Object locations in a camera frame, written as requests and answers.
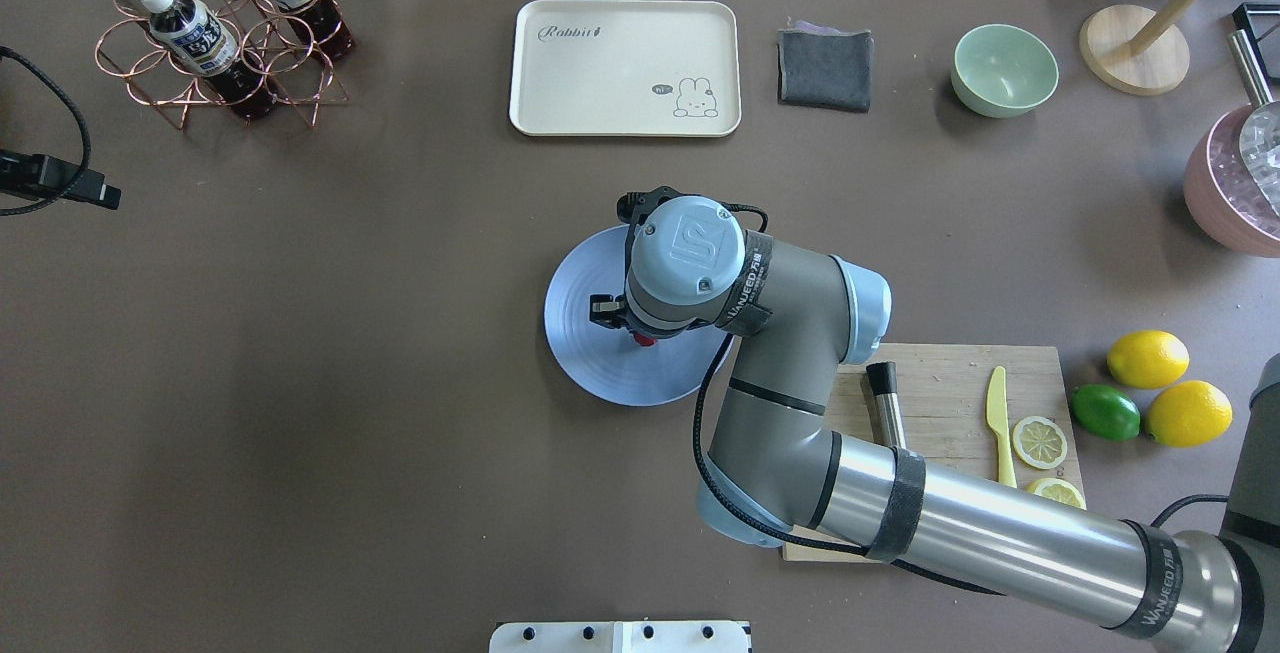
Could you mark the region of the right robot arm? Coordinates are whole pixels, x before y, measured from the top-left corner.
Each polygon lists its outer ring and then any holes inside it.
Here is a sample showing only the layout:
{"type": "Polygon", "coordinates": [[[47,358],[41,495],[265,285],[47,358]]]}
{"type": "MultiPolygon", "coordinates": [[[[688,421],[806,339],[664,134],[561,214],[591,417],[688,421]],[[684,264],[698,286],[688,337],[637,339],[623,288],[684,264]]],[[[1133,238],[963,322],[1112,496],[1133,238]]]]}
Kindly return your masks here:
{"type": "Polygon", "coordinates": [[[590,320],[658,339],[713,326],[740,348],[709,452],[717,529],[895,565],[1010,595],[1162,652],[1277,649],[1277,361],[1251,419],[1220,531],[1166,533],[927,462],[826,426],[840,364],[872,357],[891,293],[878,273],[750,232],[736,207],[662,187],[617,204],[625,289],[590,320]]]}

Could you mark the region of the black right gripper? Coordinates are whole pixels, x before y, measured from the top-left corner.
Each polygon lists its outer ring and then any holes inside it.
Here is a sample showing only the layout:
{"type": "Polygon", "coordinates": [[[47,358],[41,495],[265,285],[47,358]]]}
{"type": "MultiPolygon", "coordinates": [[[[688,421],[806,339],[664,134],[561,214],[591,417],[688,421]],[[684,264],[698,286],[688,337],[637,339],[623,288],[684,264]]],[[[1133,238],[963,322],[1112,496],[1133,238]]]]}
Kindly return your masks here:
{"type": "Polygon", "coordinates": [[[625,296],[589,296],[589,321],[613,330],[628,330],[628,302],[625,296]]]}

